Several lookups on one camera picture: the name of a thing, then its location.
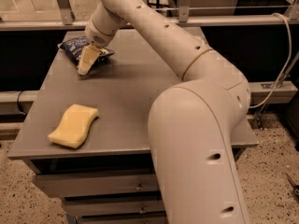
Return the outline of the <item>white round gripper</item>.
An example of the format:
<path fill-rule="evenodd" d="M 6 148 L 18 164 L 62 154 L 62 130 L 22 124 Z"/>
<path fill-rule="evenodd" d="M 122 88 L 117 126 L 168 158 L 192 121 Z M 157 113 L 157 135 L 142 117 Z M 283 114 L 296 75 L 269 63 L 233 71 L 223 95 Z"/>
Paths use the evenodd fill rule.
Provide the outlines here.
<path fill-rule="evenodd" d="M 88 45 L 83 48 L 78 62 L 78 73 L 85 76 L 100 55 L 100 49 L 106 47 L 120 29 L 120 19 L 114 14 L 92 14 L 85 27 Z"/>

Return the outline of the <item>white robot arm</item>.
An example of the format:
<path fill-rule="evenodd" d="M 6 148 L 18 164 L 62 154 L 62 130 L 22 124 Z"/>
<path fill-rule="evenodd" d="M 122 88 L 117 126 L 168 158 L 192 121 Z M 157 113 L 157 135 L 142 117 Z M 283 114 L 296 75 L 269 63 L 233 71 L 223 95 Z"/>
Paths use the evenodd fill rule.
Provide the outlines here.
<path fill-rule="evenodd" d="M 92 49 L 107 46 L 126 23 L 180 80 L 156 98 L 148 121 L 168 223 L 249 224 L 232 152 L 232 133 L 249 109 L 247 79 L 145 0 L 100 0 L 85 28 Z"/>

